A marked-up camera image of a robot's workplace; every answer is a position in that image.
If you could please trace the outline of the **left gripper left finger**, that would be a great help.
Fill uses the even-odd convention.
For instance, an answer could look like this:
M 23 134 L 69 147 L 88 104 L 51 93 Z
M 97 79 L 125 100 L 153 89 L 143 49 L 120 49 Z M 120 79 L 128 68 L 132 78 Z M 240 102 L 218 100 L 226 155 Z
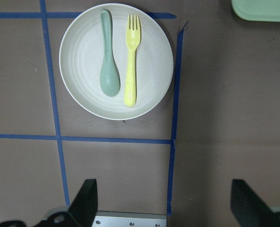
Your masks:
M 37 227 L 90 227 L 97 213 L 97 182 L 86 179 L 67 211 L 41 220 Z

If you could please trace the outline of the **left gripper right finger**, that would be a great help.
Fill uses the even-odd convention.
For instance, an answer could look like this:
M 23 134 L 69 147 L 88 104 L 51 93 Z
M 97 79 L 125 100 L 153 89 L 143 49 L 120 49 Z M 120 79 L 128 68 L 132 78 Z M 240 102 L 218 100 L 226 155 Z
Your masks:
M 232 180 L 230 208 L 242 227 L 280 227 L 280 209 L 272 210 L 244 180 Z

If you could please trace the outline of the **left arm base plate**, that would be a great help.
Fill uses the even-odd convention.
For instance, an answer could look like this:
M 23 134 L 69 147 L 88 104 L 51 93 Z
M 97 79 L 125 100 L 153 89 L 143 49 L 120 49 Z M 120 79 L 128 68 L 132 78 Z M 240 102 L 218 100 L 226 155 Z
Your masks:
M 167 216 L 146 213 L 98 211 L 93 227 L 166 227 Z

